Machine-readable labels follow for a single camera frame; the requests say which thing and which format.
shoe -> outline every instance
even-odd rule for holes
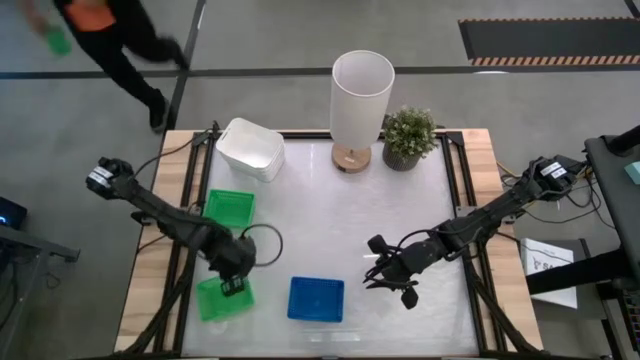
[[[165,99],[161,110],[149,109],[149,126],[156,134],[162,134],[167,130],[169,121],[173,121],[173,107],[169,100]]]
[[[176,63],[176,65],[180,68],[180,70],[189,70],[189,63],[187,59],[184,57],[184,53],[182,52],[182,48],[180,44],[174,38],[165,39],[167,46],[171,51],[171,58]]]

person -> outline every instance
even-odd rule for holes
[[[33,0],[19,0],[31,28],[45,37],[51,28]],[[126,46],[150,62],[173,61],[187,70],[189,65],[173,38],[156,35],[140,0],[53,0],[78,45],[122,89],[149,108],[149,125],[163,133],[175,120],[171,103],[151,87],[123,54]]]

plant pot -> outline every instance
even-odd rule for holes
[[[418,165],[418,161],[420,161],[421,154],[416,154],[412,157],[403,159],[402,156],[394,153],[391,150],[391,146],[384,144],[384,148],[382,149],[382,159],[384,163],[387,164],[390,168],[396,171],[407,171],[411,170],[416,165]]]

wooden table frame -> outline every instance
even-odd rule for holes
[[[329,138],[326,130],[284,130],[282,132],[286,133],[287,138]],[[189,140],[196,139],[196,134],[199,133],[168,132],[162,153],[175,150]],[[451,175],[449,184],[454,210],[458,206],[482,206],[502,194],[502,185],[488,130],[447,129],[439,131],[438,136],[443,144],[448,145],[443,147],[443,153],[447,173]],[[194,143],[203,139],[198,137]],[[189,146],[162,157],[159,161],[153,192],[174,206],[187,207],[199,200],[200,203],[197,205],[201,207],[206,194],[209,170],[209,166],[204,165],[210,163],[213,142],[208,141],[208,144],[200,147]],[[192,165],[192,171],[188,171],[189,163]],[[500,231],[513,234],[511,226],[502,226]],[[144,228],[140,237],[140,246],[156,239],[159,235],[156,227]],[[516,328],[532,345],[542,348],[517,244],[497,236],[489,241],[486,250],[486,257],[480,256],[479,259],[474,260],[476,270],[497,296],[500,307]],[[163,239],[145,248],[136,257],[115,350],[125,349],[144,330],[159,308],[166,288],[179,275],[185,255],[185,252],[181,252],[181,249],[171,240]],[[482,300],[477,298],[473,288],[470,292],[474,294],[470,296],[470,303],[472,312],[475,312],[473,317],[479,348],[512,349],[508,340],[505,342],[501,331],[495,331],[491,315]],[[153,348],[149,346],[148,351],[167,351],[171,356],[179,355],[188,307],[188,293],[190,288],[184,294],[187,297],[184,299],[186,301],[182,301],[181,305],[178,302],[173,307],[166,324],[167,331],[163,332],[164,341],[156,341]]]

lamp base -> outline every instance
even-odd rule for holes
[[[369,166],[371,162],[371,148],[352,150],[342,145],[333,144],[331,157],[333,159],[333,165],[335,165],[338,170],[355,174]]]

